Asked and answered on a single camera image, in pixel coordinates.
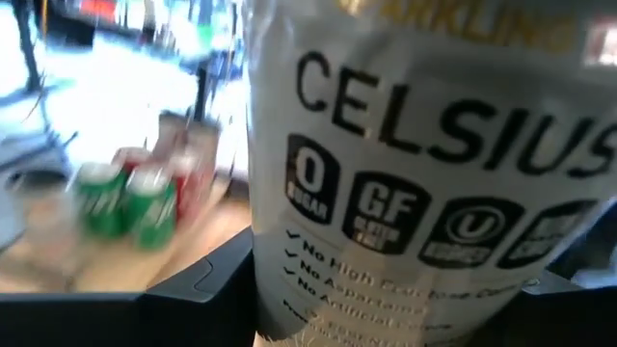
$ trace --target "white can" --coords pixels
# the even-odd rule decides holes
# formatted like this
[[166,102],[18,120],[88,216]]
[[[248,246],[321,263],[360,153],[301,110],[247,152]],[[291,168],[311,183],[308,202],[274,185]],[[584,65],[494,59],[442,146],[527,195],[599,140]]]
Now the white can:
[[616,7],[249,1],[261,333],[459,345],[508,303],[614,194]]

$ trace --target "sprite can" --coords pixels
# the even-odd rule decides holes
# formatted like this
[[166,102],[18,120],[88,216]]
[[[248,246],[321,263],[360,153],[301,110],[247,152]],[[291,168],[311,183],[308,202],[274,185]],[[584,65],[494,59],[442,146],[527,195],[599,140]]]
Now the sprite can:
[[140,167],[126,184],[125,220],[135,244],[158,249],[174,236],[175,185],[161,168]]
[[80,218],[86,230],[112,238],[125,234],[120,206],[125,181],[121,165],[87,163],[81,166],[75,185]]

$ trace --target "red can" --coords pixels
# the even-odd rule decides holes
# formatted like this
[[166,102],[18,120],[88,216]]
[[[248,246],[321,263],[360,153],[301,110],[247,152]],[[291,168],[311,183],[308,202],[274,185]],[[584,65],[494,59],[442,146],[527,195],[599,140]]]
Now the red can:
[[177,150],[169,159],[169,169],[173,175],[176,191],[175,217],[182,222],[191,216],[201,193],[201,173],[199,156],[189,150]]
[[121,163],[129,176],[135,168],[149,161],[151,155],[149,150],[142,147],[122,147],[116,151],[113,162]]

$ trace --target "can lid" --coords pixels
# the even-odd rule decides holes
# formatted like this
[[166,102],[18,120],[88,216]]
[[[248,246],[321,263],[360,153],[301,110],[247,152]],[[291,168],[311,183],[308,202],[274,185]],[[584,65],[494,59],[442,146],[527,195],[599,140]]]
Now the can lid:
[[177,151],[170,156],[169,166],[176,172],[189,173],[197,167],[198,156],[194,151]]
[[118,176],[122,166],[108,163],[85,163],[79,168],[77,176],[82,181],[107,182]]
[[141,195],[155,195],[165,190],[170,176],[159,167],[140,167],[133,171],[126,189]]
[[121,147],[116,154],[124,158],[148,158],[151,155],[150,151],[143,147]]

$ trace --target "badge icon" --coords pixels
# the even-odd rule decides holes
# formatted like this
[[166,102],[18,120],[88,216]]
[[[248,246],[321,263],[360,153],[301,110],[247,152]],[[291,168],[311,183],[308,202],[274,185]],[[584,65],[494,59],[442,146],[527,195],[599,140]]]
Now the badge icon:
[[524,208],[498,198],[460,198],[446,203],[418,258],[442,269],[484,264],[516,225]]
[[340,165],[330,152],[299,134],[287,138],[287,172],[284,191],[289,202],[306,218],[332,222]]
[[593,200],[576,200],[541,211],[508,249],[497,267],[515,269],[540,260],[554,249],[595,204]]
[[381,254],[402,254],[431,202],[422,187],[386,174],[357,173],[342,230]]

